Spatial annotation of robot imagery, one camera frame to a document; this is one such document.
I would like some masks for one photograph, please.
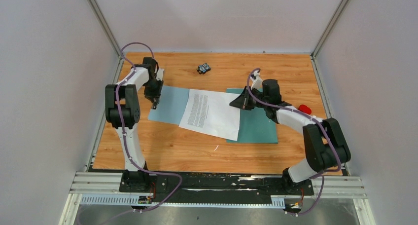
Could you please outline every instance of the wooden tabletop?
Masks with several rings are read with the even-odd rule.
[[[149,53],[129,53],[142,63]],[[156,53],[164,72],[164,85],[225,92],[243,88],[250,71],[261,68],[263,79],[279,81],[284,101],[295,107],[305,104],[312,114],[326,118],[309,55]],[[208,63],[211,71],[196,72]],[[130,70],[125,62],[119,79]],[[226,143],[225,139],[179,128],[178,125],[149,121],[151,103],[138,92],[141,110],[138,124],[140,147],[150,170],[228,173],[279,173],[305,157],[302,135],[277,125],[278,144]],[[122,146],[116,131],[106,123],[93,168],[123,169]]]

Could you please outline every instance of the white backdrop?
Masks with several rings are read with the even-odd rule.
[[[340,1],[97,0],[120,46],[192,52],[312,52]]]
[[[351,0],[319,54],[379,225],[417,224],[418,0]]]
[[[58,224],[117,57],[87,0],[0,0],[0,224]]]

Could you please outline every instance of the paper sheet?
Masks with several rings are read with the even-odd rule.
[[[236,141],[240,129],[240,109],[229,106],[229,103],[238,96],[190,89],[179,127]]]

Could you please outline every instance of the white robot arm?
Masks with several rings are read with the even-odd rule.
[[[105,89],[106,120],[115,128],[125,156],[125,169],[136,172],[138,168],[132,164],[124,147],[123,130],[120,115],[116,104],[116,87],[119,87],[120,99],[125,99],[121,104],[125,122],[126,148],[131,160],[141,168],[146,168],[146,162],[138,138],[138,121],[140,117],[139,101],[137,92],[145,86],[144,94],[152,102],[152,108],[156,109],[163,86],[164,70],[158,67],[158,63],[152,58],[144,58],[141,65],[131,68],[131,71],[123,80],[116,84],[110,84]]]
[[[306,158],[283,171],[283,176],[285,180],[287,178],[289,187],[297,187],[298,183],[336,166],[337,160],[333,150],[336,151],[341,163],[350,160],[350,151],[336,119],[324,120],[302,113],[291,104],[282,101],[277,80],[262,81],[259,71],[253,72],[250,77],[253,80],[253,85],[250,88],[251,94],[248,91],[249,88],[245,87],[241,95],[229,105],[242,110],[252,110],[255,107],[263,108],[269,119],[277,124],[292,128],[304,137]],[[263,87],[262,92],[256,88],[260,83]],[[328,143],[323,142],[323,137],[325,137],[323,132],[326,132],[332,142],[333,149]]]

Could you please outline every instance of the purple cable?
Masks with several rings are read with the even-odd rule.
[[[151,48],[148,46],[148,45],[146,45],[146,44],[144,44],[144,43],[142,43],[142,42],[131,42],[131,43],[128,43],[128,44],[126,44],[124,47],[122,47],[122,49],[121,49],[121,52],[123,52],[123,50],[127,47],[127,46],[130,46],[130,45],[132,45],[132,44],[140,44],[140,45],[144,45],[144,46],[146,46],[146,47],[148,47],[148,49],[149,49],[149,51],[151,52],[151,56],[152,56],[152,58],[154,59],[154,53],[152,52],[152,50],[151,50]],[[131,65],[132,65],[132,67],[133,68],[135,68],[135,65],[134,65],[134,63],[132,62],[132,61],[130,61],[128,58],[126,58],[124,55],[122,55],[122,57],[123,57],[123,59],[125,59],[127,62],[129,62]],[[121,121],[121,124],[122,124],[122,135],[123,135],[123,147],[125,148],[125,152],[126,152],[126,156],[128,157],[128,159],[129,159],[129,161],[132,163],[132,165],[134,165],[136,168],[138,168],[139,170],[141,170],[141,171],[143,171],[143,172],[146,172],[146,173],[152,173],[152,174],[157,174],[157,175],[164,175],[164,176],[175,176],[175,177],[178,177],[180,180],[179,180],[179,182],[178,182],[178,184],[177,184],[177,186],[170,192],[170,194],[169,195],[167,195],[167,197],[165,197],[163,200],[161,200],[161,202],[159,202],[158,204],[156,204],[156,205],[154,205],[154,206],[152,206],[151,208],[149,208],[149,209],[134,209],[134,210],[128,210],[128,211],[125,211],[125,212],[122,212],[122,213],[120,213],[120,214],[118,214],[118,215],[115,215],[115,216],[113,216],[113,217],[111,217],[110,219],[108,219],[108,220],[106,220],[106,221],[104,221],[103,223],[101,223],[101,224],[99,224],[99,225],[104,225],[104,224],[107,224],[108,222],[110,222],[110,221],[112,221],[112,220],[114,220],[114,219],[116,219],[116,218],[118,218],[118,217],[120,217],[120,216],[122,216],[122,215],[125,215],[125,214],[128,214],[128,213],[132,213],[132,212],[135,212],[135,211],[139,211],[140,213],[142,213],[142,212],[147,212],[147,211],[151,211],[151,210],[154,210],[154,209],[156,209],[156,208],[158,208],[158,207],[160,207],[160,205],[161,204],[163,204],[164,202],[166,202],[169,198],[170,198],[170,196],[172,196],[172,194],[174,194],[174,192],[180,187],[180,185],[181,185],[181,183],[183,182],[183,178],[181,177],[181,175],[179,175],[179,174],[176,174],[176,173],[166,173],[166,172],[154,172],[154,171],[148,171],[148,170],[146,170],[146,169],[143,169],[143,168],[141,168],[139,165],[137,165],[133,160],[132,160],[132,157],[131,157],[131,155],[129,154],[129,151],[128,151],[128,146],[127,146],[127,143],[126,143],[126,131],[125,131],[125,121],[123,120],[123,114],[122,114],[122,108],[121,108],[121,106],[120,106],[120,98],[119,98],[119,88],[120,88],[120,86],[124,83],[124,82],[126,82],[126,81],[128,81],[133,75],[135,74],[135,71],[133,71],[130,75],[128,75],[126,78],[124,78],[122,81],[120,81],[120,83],[117,85],[117,87],[116,87],[116,104],[117,104],[117,107],[118,107],[118,112],[119,112],[119,117],[120,117],[120,121]],[[78,225],[81,225],[81,223],[80,223],[80,218],[79,218],[79,215],[77,215],[77,224]]]
[[[250,78],[251,78],[251,76],[252,76],[252,74],[254,73],[254,72],[256,72],[256,71],[261,71],[261,69],[260,68],[256,68],[256,69],[254,69],[249,75],[248,75],[248,78],[247,78],[247,90],[248,90],[248,93],[250,94],[250,96],[256,101],[256,102],[259,102],[259,103],[261,103],[261,104],[263,104],[263,105],[266,105],[266,106],[269,106],[269,107],[272,107],[272,108],[278,108],[278,109],[283,109],[283,110],[287,110],[287,111],[291,111],[291,112],[295,112],[295,113],[297,113],[297,114],[300,114],[300,115],[302,115],[302,116],[304,116],[304,117],[306,117],[306,118],[308,118],[308,119],[310,119],[310,120],[312,120],[313,122],[315,122],[318,126],[319,126],[319,128],[321,129],[321,132],[322,132],[322,134],[324,135],[324,137],[325,137],[325,139],[327,140],[327,142],[328,142],[328,145],[329,145],[329,147],[331,148],[331,151],[332,151],[332,153],[334,154],[334,156],[335,156],[335,160],[337,161],[337,169],[327,169],[327,170],[324,170],[324,171],[321,171],[321,172],[318,172],[317,174],[315,174],[315,175],[313,175],[313,176],[311,176],[311,178],[310,179],[314,179],[314,178],[317,178],[317,177],[319,177],[319,176],[321,176],[322,177],[322,185],[321,185],[321,189],[319,190],[319,193],[318,193],[318,197],[316,198],[316,200],[315,200],[315,202],[313,203],[313,205],[312,205],[312,207],[311,208],[309,208],[307,211],[304,211],[304,212],[302,212],[302,213],[299,213],[298,215],[304,215],[304,214],[307,214],[307,213],[309,213],[310,211],[312,211],[312,209],[316,206],[316,204],[318,203],[318,201],[319,201],[319,198],[321,197],[321,194],[322,194],[322,189],[324,189],[324,183],[325,183],[325,178],[324,178],[324,176],[322,175],[324,172],[338,172],[338,171],[340,171],[341,170],[341,161],[340,161],[340,158],[338,157],[338,154],[337,154],[337,151],[335,151],[335,148],[334,148],[334,145],[332,144],[332,142],[331,142],[331,140],[329,139],[329,137],[328,137],[328,134],[327,134],[327,132],[325,131],[325,129],[324,129],[324,127],[322,126],[322,124],[317,120],[317,119],[315,119],[315,118],[312,118],[310,115],[308,115],[308,114],[306,114],[306,113],[304,113],[304,112],[301,112],[301,111],[299,111],[299,110],[295,110],[295,109],[292,109],[292,108],[286,108],[286,107],[282,107],[282,106],[278,106],[278,105],[273,105],[273,104],[270,104],[270,103],[265,103],[265,102],[263,102],[263,101],[261,101],[261,100],[259,100],[258,98],[256,98],[255,96],[254,96],[254,94],[252,93],[252,91],[251,91],[251,87],[250,87],[250,85],[249,85],[249,80],[250,80]]]

